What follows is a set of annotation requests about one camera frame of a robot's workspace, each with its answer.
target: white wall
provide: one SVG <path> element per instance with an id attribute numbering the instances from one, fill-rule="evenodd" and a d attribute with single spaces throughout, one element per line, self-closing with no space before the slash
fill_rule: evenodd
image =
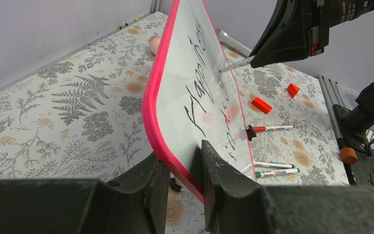
<path id="1" fill-rule="evenodd" d="M 151 0 L 0 0 L 0 88 L 150 7 Z"/>
<path id="2" fill-rule="evenodd" d="M 168 14 L 172 0 L 162 0 Z M 248 46 L 256 45 L 269 22 L 275 0 L 205 0 L 215 27 Z M 357 91 L 374 81 L 374 11 L 331 28 L 325 53 L 286 63 L 311 76 L 323 75 Z"/>

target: green marker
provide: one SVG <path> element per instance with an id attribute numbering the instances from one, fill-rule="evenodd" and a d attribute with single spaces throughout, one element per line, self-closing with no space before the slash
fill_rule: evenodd
<path id="1" fill-rule="evenodd" d="M 277 171 L 270 171 L 270 172 L 256 172 L 256 178 L 262 177 L 271 177 L 271 176 L 283 176 L 283 175 L 291 175 L 297 174 L 300 170 L 298 168 L 294 169 L 284 169 L 284 170 L 277 170 Z"/>

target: pen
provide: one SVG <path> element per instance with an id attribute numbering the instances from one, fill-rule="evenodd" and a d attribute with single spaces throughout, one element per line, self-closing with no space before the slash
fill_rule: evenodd
<path id="1" fill-rule="evenodd" d="M 264 132 L 264 131 L 275 131 L 275 130 L 283 130 L 283 129 L 292 129 L 296 126 L 293 125 L 283 125 L 283 126 L 260 126 L 260 127 L 253 127 L 255 132 Z"/>
<path id="2" fill-rule="evenodd" d="M 283 176 L 283 175 L 297 174 L 299 172 L 300 170 L 298 168 L 284 169 L 284 170 L 271 171 L 271 172 L 256 172 L 256 178 L 280 176 L 280 175 Z"/>
<path id="3" fill-rule="evenodd" d="M 277 169 L 292 169 L 295 166 L 288 163 L 279 163 L 279 162 L 253 162 L 254 167 L 265 167 L 265 168 L 277 168 Z"/>
<path id="4" fill-rule="evenodd" d="M 238 62 L 236 62 L 236 63 L 234 63 L 230 66 L 227 66 L 227 67 L 223 68 L 222 70 L 220 70 L 220 72 L 228 72 L 228 71 L 231 71 L 231 70 L 236 69 L 238 67 L 246 66 L 251 62 L 251 60 L 253 60 L 254 56 L 255 55 L 253 55 L 251 57 L 248 57 L 246 59 L 243 59 L 241 61 L 238 61 Z"/>

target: red marker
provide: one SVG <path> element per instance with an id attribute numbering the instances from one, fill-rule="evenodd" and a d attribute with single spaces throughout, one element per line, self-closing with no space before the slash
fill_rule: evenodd
<path id="1" fill-rule="evenodd" d="M 255 132 L 264 132 L 264 131 L 276 131 L 276 130 L 284 130 L 284 129 L 292 129 L 296 126 L 293 125 L 283 125 L 283 126 L 261 126 L 261 127 L 253 127 Z"/>

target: pink trim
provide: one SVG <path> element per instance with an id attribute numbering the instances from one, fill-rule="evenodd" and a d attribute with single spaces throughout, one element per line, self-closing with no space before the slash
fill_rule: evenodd
<path id="1" fill-rule="evenodd" d="M 147 137 L 158 159 L 164 162 L 170 171 L 203 203 L 202 187 L 165 144 L 157 119 L 157 96 L 179 5 L 180 0 L 174 0 L 171 6 L 157 56 L 155 57 L 157 62 L 152 66 L 150 78 L 143 96 L 142 113 Z"/>
<path id="2" fill-rule="evenodd" d="M 216 27 L 214 27 L 214 24 L 213 24 L 213 21 L 211 20 L 211 17 L 210 17 L 210 14 L 208 13 L 208 10 L 207 10 L 207 7 L 206 7 L 206 4 L 204 3 L 204 0 L 203 0 L 203 6 L 204 6 L 204 9 L 206 10 L 207 12 L 207 15 L 208 15 L 208 18 L 211 22 L 211 25 L 213 26 L 213 29 L 214 29 L 214 33 L 216 34 L 217 38 L 219 38 L 219 35 L 217 35 L 217 32 L 216 32 Z M 219 44 L 220 44 L 220 47 L 222 48 L 222 51 L 223 51 L 223 54 L 224 54 L 224 57 L 227 61 L 227 65 L 230 65 L 228 63 L 228 59 L 227 59 L 227 56 L 225 55 L 225 52 L 224 52 L 224 49 L 222 47 L 222 44 L 219 40 Z M 233 74 L 233 71 L 230 71 L 231 72 L 231 75 L 233 76 L 234 78 L 234 83 L 236 84 L 236 89 L 239 90 L 239 87 L 237 86 L 237 81 L 236 81 L 236 78 L 234 77 L 234 74 Z M 244 112 L 243 112 L 243 106 L 242 106 L 242 100 L 240 98 L 240 95 L 239 95 L 239 92 L 237 92 L 237 97 L 239 98 L 239 102 L 240 102 L 240 109 L 242 110 L 242 117 L 243 117 L 243 125 L 245 126 L 246 123 L 245 123 L 245 120 L 244 120 Z M 252 162 L 252 168 L 253 168 L 253 175 L 254 175 L 254 180 L 257 182 L 257 179 L 256 179 L 256 171 L 254 169 L 254 164 L 253 164 L 253 156 L 252 156 L 252 153 L 251 153 L 251 148 L 250 148 L 250 141 L 247 137 L 247 134 L 246 134 L 246 138 L 247 138 L 247 145 L 249 146 L 249 152 L 250 152 L 250 161 Z"/>

